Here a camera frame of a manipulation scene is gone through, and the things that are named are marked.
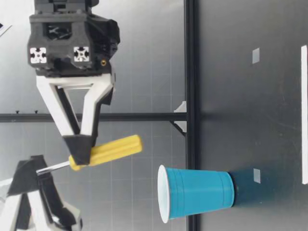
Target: yellow screwdriver handle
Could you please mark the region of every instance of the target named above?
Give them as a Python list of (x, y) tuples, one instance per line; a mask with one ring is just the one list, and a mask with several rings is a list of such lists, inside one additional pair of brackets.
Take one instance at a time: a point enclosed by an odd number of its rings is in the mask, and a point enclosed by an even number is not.
[[(90, 164), (88, 166), (101, 165), (139, 152), (142, 152), (142, 141), (140, 136), (129, 136), (103, 144), (99, 147), (93, 147), (91, 150)], [(87, 166), (76, 165), (72, 156), (69, 157), (69, 163), (74, 171), (79, 171)]]

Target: black metal rail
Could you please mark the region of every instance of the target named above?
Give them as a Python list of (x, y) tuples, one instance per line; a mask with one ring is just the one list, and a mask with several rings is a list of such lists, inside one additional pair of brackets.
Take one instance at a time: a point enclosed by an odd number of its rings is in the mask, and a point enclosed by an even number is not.
[[(197, 169), (196, 156), (199, 149), (199, 91), (196, 73), (196, 6), (195, 0), (185, 0), (185, 67), (187, 101), (186, 167)], [(196, 231), (198, 215), (188, 216), (187, 231)]]
[[(106, 113), (100, 121), (186, 121), (186, 113)], [(53, 122), (50, 114), (0, 114), (0, 123)]]

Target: cup rim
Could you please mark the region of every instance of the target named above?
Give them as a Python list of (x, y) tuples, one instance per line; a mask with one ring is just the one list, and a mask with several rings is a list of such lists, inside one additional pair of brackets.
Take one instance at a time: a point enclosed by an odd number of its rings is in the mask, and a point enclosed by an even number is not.
[(157, 176), (157, 186), (159, 185), (159, 181), (163, 180), (163, 183), (166, 185), (167, 188), (167, 212), (163, 211), (162, 201), (160, 200), (160, 191), (157, 187), (157, 194), (158, 194), (158, 204), (159, 204), (159, 212), (160, 216), (165, 224), (168, 223), (170, 217), (170, 186), (169, 186), (169, 179), (168, 174), (165, 166), (161, 165), (158, 169), (158, 176)]

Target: screwdriver shaft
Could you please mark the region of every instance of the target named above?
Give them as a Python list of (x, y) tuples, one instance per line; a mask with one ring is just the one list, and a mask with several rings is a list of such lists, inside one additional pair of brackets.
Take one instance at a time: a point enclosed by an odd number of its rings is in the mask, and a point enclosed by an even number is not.
[(61, 169), (63, 167), (67, 167), (67, 166), (69, 166), (69, 161), (37, 170), (37, 175), (40, 176), (40, 175), (43, 175), (45, 173), (49, 173), (49, 172), (52, 172), (54, 170), (58, 170), (58, 169)]

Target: gold screw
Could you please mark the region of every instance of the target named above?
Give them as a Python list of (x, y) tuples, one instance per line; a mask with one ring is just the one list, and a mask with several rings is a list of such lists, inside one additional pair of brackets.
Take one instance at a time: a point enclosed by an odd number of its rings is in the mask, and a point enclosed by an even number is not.
[(102, 66), (106, 66), (106, 65), (107, 65), (107, 61), (106, 61), (105, 59), (103, 59), (103, 60), (101, 61), (101, 65), (102, 65)]

